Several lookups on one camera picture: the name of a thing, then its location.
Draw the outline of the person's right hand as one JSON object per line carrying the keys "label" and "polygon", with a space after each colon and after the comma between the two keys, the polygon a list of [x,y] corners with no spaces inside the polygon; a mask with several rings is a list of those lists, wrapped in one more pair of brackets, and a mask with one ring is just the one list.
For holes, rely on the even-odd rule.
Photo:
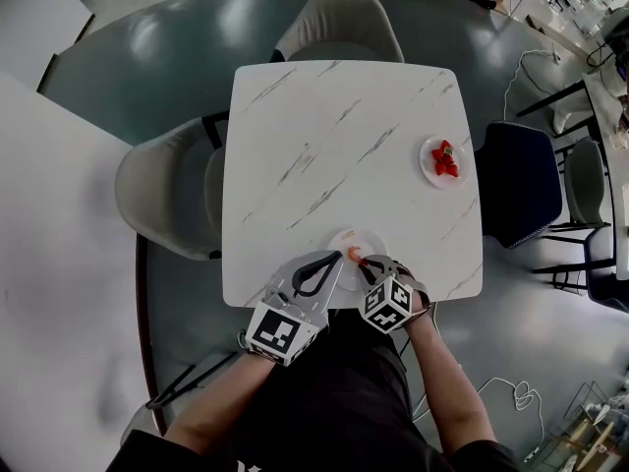
{"label": "person's right hand", "polygon": [[412,322],[425,315],[432,307],[432,302],[425,291],[417,288],[412,292],[412,313],[410,318],[405,321],[404,327],[407,328]]}

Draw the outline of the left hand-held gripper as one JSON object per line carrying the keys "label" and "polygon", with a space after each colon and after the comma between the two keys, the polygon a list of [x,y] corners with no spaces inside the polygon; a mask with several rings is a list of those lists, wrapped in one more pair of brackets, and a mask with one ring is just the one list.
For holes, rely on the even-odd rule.
{"label": "left hand-held gripper", "polygon": [[339,251],[310,252],[284,264],[266,285],[245,333],[246,348],[289,366],[328,326],[328,304],[343,268]]}

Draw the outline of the person's left forearm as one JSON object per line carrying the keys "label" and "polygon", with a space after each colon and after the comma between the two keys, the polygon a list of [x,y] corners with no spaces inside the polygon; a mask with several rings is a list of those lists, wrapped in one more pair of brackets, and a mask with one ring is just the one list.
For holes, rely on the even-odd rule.
{"label": "person's left forearm", "polygon": [[274,367],[274,362],[257,354],[241,356],[183,410],[164,438],[199,455],[214,451]]}

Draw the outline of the white marble dining table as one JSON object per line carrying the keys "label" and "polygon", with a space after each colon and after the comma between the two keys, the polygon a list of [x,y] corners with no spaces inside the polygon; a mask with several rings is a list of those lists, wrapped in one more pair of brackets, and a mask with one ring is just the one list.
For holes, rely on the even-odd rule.
{"label": "white marble dining table", "polygon": [[[418,157],[430,137],[468,154],[462,186],[425,177]],[[437,162],[453,164],[452,148]],[[224,301],[253,305],[280,266],[347,228],[380,237],[432,300],[481,292],[480,193],[454,73],[343,60],[240,68],[226,139]]]}

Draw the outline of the navy upholstered chair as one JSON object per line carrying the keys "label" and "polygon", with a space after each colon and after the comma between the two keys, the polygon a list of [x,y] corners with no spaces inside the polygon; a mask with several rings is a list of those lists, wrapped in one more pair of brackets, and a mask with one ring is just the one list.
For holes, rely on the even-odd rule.
{"label": "navy upholstered chair", "polygon": [[562,213],[551,138],[508,121],[486,128],[475,151],[483,235],[514,249],[546,230]]}
{"label": "navy upholstered chair", "polygon": [[596,304],[629,315],[629,279],[621,280],[616,269],[611,227],[594,229],[584,239],[544,235],[544,239],[578,245],[583,249],[581,263],[535,268],[532,274],[550,274],[549,284],[561,291],[585,290]]}

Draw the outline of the person's black clothing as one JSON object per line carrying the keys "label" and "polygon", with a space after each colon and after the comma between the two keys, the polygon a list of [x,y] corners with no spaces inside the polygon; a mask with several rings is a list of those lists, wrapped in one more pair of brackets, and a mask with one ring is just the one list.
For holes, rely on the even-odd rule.
{"label": "person's black clothing", "polygon": [[134,430],[106,472],[519,472],[497,439],[446,454],[413,423],[391,337],[355,310],[293,364],[275,367],[214,451]]}

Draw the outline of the grey marble table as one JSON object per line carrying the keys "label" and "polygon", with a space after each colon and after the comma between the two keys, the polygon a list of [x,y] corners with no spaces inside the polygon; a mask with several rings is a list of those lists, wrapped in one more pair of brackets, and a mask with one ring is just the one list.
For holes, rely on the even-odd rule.
{"label": "grey marble table", "polygon": [[601,138],[607,163],[613,213],[616,277],[629,279],[629,133],[621,132],[618,123],[624,116],[622,104],[611,96],[597,76],[582,80],[519,111],[521,117],[583,90],[594,114],[594,125]]}

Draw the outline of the small white fruit plate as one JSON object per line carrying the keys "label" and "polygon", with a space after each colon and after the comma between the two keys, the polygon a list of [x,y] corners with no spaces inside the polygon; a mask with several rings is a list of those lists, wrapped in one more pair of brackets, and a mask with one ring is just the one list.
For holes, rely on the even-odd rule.
{"label": "small white fruit plate", "polygon": [[454,146],[452,148],[453,164],[457,166],[458,175],[453,176],[447,171],[444,171],[441,175],[436,173],[436,160],[432,156],[433,150],[438,150],[441,147],[442,139],[438,137],[430,137],[426,139],[419,150],[419,166],[425,177],[437,188],[443,190],[450,190],[462,186],[469,173],[469,156],[461,146]]}

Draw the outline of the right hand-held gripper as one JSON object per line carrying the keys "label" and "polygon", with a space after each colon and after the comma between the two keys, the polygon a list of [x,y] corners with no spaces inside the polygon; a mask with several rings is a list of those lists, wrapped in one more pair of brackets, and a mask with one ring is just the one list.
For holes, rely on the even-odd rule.
{"label": "right hand-held gripper", "polygon": [[398,275],[398,264],[386,255],[366,256],[358,265],[364,292],[361,316],[384,334],[403,325],[412,313],[413,288],[402,284]]}

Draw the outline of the person's right forearm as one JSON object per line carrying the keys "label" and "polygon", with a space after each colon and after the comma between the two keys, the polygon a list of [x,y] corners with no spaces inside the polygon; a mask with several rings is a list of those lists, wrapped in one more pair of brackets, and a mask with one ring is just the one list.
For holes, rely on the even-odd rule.
{"label": "person's right forearm", "polygon": [[493,442],[486,408],[428,316],[406,326],[443,451],[451,455],[479,441]]}

